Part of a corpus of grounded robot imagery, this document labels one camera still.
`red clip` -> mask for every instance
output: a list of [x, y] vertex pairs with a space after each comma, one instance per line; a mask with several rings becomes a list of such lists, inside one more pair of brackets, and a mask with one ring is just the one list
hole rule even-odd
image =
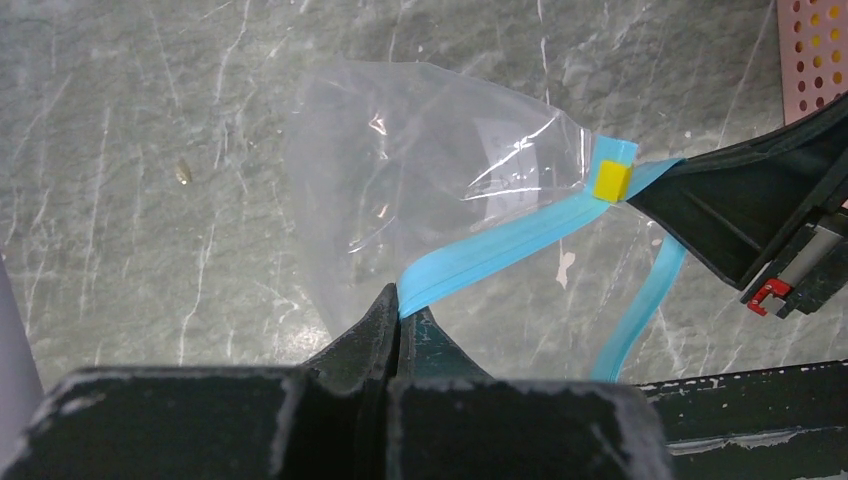
[[748, 302], [748, 308], [756, 312], [759, 316], [765, 317], [769, 312], [761, 306], [763, 300], [765, 300], [769, 295], [777, 298], [783, 298], [787, 293], [789, 293], [789, 290], [792, 290], [792, 287], [788, 283], [776, 278], [770, 278], [766, 280], [765, 285], [763, 285]]

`yellow plastic clip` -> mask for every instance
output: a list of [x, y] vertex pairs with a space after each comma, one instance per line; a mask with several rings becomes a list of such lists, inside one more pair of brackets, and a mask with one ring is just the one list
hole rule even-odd
[[632, 174], [632, 165], [627, 166], [612, 160], [603, 160], [592, 195], [610, 203], [618, 203], [624, 200], [627, 196], [627, 187], [630, 185]]

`black metal frame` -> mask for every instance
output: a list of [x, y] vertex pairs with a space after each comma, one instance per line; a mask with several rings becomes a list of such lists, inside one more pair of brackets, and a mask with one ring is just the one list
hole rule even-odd
[[74, 373], [2, 478], [779, 480], [848, 471], [846, 436], [848, 362], [638, 388], [495, 380], [429, 309], [401, 322], [389, 285], [300, 367]]
[[[685, 160], [629, 200], [750, 302], [824, 217], [846, 215], [848, 97], [780, 130]], [[781, 296], [817, 311], [848, 282], [848, 234]], [[766, 271], [763, 267], [771, 262]]]

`white label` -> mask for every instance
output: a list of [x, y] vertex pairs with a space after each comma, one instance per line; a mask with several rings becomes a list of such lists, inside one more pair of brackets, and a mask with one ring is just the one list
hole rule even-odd
[[540, 188], [534, 139], [514, 122], [476, 118], [474, 124], [489, 168], [468, 185], [465, 198], [486, 198], [486, 221], [535, 209]]

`ziplock bag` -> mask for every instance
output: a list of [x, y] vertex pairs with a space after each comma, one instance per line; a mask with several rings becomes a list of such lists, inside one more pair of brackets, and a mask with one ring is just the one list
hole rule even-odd
[[592, 197], [600, 160], [629, 164], [635, 145], [534, 99], [428, 64], [343, 62], [307, 74], [290, 110], [301, 264], [333, 335], [400, 280], [401, 314], [431, 305], [493, 375], [585, 378], [604, 351], [626, 355], [622, 317], [662, 299], [642, 290], [655, 259], [672, 252], [661, 284], [679, 269], [654, 222]]

